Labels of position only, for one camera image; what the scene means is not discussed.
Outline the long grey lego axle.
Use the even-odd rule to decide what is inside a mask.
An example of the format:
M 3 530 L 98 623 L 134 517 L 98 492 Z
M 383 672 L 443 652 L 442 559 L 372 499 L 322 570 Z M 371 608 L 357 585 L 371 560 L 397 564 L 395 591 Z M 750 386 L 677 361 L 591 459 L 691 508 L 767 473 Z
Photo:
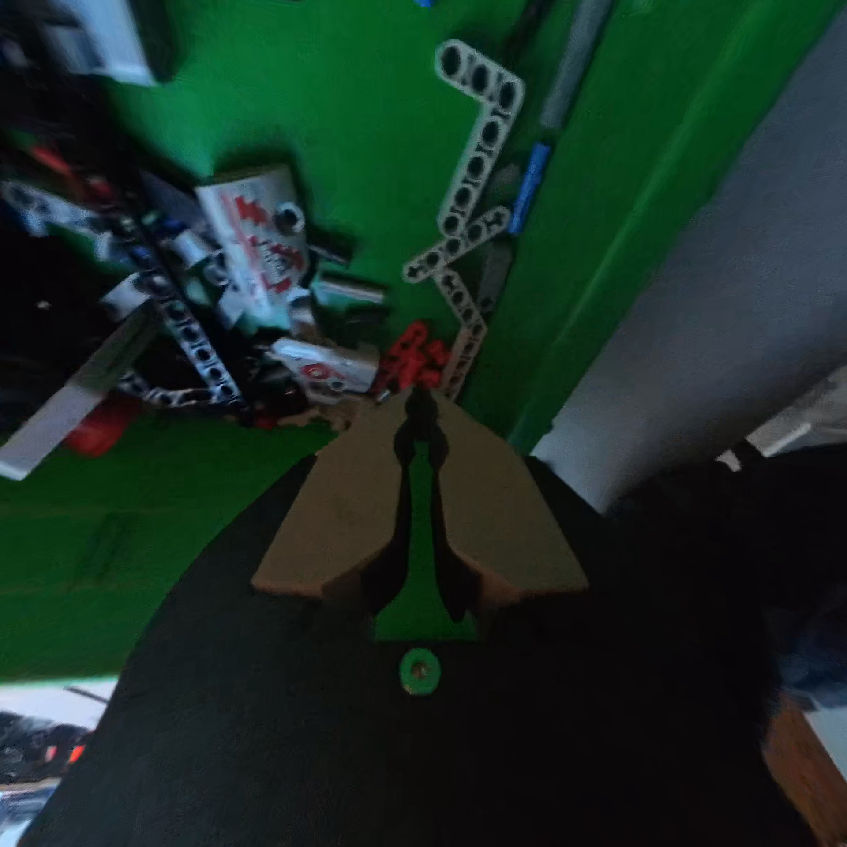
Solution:
M 614 1 L 577 3 L 540 112 L 539 125 L 543 131 L 558 132 L 565 125 L 614 5 Z

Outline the white furniture piece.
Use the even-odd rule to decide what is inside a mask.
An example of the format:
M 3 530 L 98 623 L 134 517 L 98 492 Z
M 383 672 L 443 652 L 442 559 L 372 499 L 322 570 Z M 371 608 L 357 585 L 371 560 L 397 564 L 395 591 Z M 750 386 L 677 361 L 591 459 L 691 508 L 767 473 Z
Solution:
M 736 472 L 758 456 L 845 443 L 846 366 L 842 366 L 716 460 Z

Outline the green plastic tray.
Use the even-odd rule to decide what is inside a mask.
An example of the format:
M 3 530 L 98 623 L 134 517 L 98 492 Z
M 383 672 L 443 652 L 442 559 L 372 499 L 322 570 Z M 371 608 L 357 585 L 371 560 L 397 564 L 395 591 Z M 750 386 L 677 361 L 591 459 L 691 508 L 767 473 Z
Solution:
M 435 216 L 476 112 L 435 75 L 458 37 L 501 47 L 523 2 L 166 2 L 184 61 L 156 89 L 106 85 L 135 148 L 195 178 L 296 164 L 312 219 L 392 286 L 389 341 L 450 332 L 401 267 Z M 620 2 L 535 196 L 464 408 L 522 452 L 713 195 L 845 2 Z M 238 512 L 326 443 L 144 414 L 105 456 L 60 448 L 2 480 L 2 682 L 120 671 L 171 585 Z

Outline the dark grey lego piece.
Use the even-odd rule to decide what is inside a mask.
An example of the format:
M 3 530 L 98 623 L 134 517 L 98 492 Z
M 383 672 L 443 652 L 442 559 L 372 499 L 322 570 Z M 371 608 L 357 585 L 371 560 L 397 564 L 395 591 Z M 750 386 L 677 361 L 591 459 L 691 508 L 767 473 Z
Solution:
M 476 305 L 487 321 L 491 319 L 502 296 L 513 261 L 514 245 L 509 237 L 493 239 L 483 248 Z

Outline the partly built grey lego model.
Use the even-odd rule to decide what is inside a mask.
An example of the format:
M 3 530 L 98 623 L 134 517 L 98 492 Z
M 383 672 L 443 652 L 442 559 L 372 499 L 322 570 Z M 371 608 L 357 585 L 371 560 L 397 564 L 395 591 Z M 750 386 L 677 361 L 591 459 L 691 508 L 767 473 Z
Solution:
M 91 233 L 135 266 L 140 300 L 120 326 L 2 445 L 2 476 L 21 481 L 95 411 L 109 390 L 155 408 L 247 415 L 274 426 L 322 418 L 339 432 L 369 407 L 377 353 L 319 337 L 305 288 L 310 268 L 302 209 L 285 167 L 196 189 L 201 229 L 164 212 L 118 216 L 15 180 L 2 197 L 33 237 L 47 226 Z M 201 386 L 168 389 L 135 367 L 153 315 Z

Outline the blue lego pin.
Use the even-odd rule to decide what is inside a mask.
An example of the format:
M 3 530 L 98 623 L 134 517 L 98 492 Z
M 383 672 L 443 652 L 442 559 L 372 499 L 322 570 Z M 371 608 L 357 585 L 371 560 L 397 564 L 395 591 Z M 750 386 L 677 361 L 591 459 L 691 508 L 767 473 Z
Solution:
M 544 179 L 551 153 L 552 146 L 546 142 L 536 142 L 532 147 L 506 230 L 510 237 L 517 237 L 524 231 L 535 196 Z

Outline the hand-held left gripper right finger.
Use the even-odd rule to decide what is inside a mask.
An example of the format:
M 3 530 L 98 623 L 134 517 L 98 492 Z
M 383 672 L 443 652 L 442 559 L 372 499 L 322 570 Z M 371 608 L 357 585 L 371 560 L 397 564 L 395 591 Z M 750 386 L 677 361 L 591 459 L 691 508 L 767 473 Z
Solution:
M 427 392 L 427 423 L 436 583 L 450 620 L 586 591 L 585 570 L 524 458 L 438 392 Z

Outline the white blurred box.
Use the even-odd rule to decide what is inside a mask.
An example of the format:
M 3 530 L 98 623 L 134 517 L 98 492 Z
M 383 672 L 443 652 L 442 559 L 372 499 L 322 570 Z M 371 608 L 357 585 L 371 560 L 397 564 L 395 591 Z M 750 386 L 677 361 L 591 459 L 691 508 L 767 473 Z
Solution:
M 42 1 L 28 9 L 58 67 L 155 87 L 174 75 L 176 49 L 161 1 Z

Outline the red lego connector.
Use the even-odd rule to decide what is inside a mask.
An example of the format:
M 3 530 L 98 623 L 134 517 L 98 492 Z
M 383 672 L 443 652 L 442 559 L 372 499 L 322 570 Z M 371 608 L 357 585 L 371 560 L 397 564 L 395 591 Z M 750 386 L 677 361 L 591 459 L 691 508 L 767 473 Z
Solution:
M 371 393 L 377 397 L 413 387 L 439 388 L 449 360 L 450 349 L 430 336 L 429 323 L 415 320 L 381 356 Z

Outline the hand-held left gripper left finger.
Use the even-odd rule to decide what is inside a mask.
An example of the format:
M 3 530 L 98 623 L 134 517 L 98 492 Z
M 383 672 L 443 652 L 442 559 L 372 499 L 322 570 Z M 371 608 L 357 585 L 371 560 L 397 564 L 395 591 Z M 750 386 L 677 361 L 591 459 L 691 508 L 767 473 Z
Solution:
M 251 579 L 270 596 L 322 600 L 374 618 L 397 595 L 377 560 L 392 541 L 403 470 L 395 452 L 412 392 L 367 407 L 314 458 Z

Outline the brown wooden furniture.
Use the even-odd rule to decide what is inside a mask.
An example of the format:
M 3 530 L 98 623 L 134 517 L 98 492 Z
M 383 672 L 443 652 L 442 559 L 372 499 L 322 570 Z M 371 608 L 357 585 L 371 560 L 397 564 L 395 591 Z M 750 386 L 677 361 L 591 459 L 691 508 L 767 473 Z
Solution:
M 799 705 L 785 695 L 771 718 L 764 756 L 818 845 L 845 846 L 845 779 Z

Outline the grey L-shaped lego beam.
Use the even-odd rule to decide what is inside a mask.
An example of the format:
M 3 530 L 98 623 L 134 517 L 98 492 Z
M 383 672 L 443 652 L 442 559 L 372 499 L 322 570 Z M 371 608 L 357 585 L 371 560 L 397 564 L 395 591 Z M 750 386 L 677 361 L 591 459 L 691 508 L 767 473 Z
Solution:
M 471 219 L 522 108 L 525 85 L 512 71 L 458 39 L 439 45 L 435 72 L 480 108 L 436 217 L 440 234 L 453 237 Z

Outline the printed instruction booklet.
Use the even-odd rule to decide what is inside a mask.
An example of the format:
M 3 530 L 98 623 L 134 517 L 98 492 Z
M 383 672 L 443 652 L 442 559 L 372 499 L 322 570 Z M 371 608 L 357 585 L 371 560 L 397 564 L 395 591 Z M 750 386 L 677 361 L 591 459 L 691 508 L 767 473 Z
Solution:
M 115 677 L 3 683 L 1 845 L 17 845 L 81 757 L 111 700 Z

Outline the grey angled lego beam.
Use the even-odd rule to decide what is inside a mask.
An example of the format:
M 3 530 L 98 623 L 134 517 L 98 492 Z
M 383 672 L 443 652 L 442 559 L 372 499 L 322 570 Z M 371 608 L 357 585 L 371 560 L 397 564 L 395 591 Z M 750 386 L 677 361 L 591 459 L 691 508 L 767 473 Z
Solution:
M 477 247 L 504 234 L 511 217 L 508 207 L 494 206 L 468 223 L 462 232 L 444 237 L 410 259 L 403 266 L 401 278 L 408 284 L 419 284 L 434 278 Z

